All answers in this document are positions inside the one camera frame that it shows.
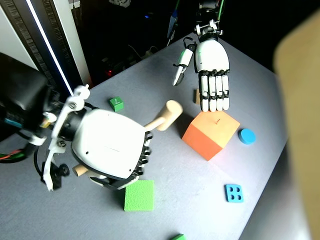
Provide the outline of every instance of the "orange block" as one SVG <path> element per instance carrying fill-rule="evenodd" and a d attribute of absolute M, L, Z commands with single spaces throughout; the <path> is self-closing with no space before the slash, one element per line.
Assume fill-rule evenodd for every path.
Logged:
<path fill-rule="evenodd" d="M 240 123 L 224 111 L 201 112 L 182 140 L 209 161 L 227 145 L 239 126 Z"/>

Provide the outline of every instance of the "red wire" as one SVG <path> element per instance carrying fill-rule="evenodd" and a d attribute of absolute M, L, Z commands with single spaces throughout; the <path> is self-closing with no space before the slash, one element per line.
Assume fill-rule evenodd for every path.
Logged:
<path fill-rule="evenodd" d="M 3 156 L 3 157 L 0 157 L 0 160 L 3 160 L 3 159 L 8 159 L 10 158 L 13 154 L 17 154 L 17 153 L 20 153 L 21 150 L 15 150 L 13 152 L 11 152 L 10 154 L 6 155 L 6 156 Z"/>

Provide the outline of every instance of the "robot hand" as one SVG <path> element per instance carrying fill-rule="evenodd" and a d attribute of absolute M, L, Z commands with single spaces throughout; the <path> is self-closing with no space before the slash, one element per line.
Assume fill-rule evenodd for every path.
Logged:
<path fill-rule="evenodd" d="M 194 66 L 199 78 L 201 110 L 203 112 L 228 110 L 229 59 L 226 50 L 218 42 L 218 35 L 223 32 L 218 30 L 213 20 L 203 27 L 197 25 L 196 31 L 200 43 L 197 45 L 191 37 L 183 39 L 185 50 L 179 58 L 178 65 L 175 65 L 178 69 L 172 84 L 177 86 L 181 83 L 194 53 Z M 191 40 L 193 43 L 186 45 L 186 40 Z"/>

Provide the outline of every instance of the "green cube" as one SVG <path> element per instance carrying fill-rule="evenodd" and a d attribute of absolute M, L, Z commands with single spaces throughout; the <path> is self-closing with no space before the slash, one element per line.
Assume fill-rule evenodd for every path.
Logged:
<path fill-rule="evenodd" d="M 178 236 L 175 236 L 171 240 L 187 240 L 187 239 L 186 239 L 185 235 L 179 234 Z"/>
<path fill-rule="evenodd" d="M 113 111 L 115 111 L 115 112 L 118 112 L 125 107 L 124 101 L 122 101 L 119 96 L 116 96 L 116 97 L 110 99 L 109 102 L 110 102 L 110 105 L 111 105 Z"/>
<path fill-rule="evenodd" d="M 138 180 L 125 188 L 124 211 L 148 212 L 154 209 L 153 180 Z"/>

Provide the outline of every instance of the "blue block with holes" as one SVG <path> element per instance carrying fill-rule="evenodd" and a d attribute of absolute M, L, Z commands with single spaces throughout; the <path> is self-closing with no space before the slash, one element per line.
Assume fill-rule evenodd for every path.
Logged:
<path fill-rule="evenodd" d="M 244 196 L 240 185 L 227 184 L 225 185 L 226 200 L 230 203 L 242 203 Z"/>

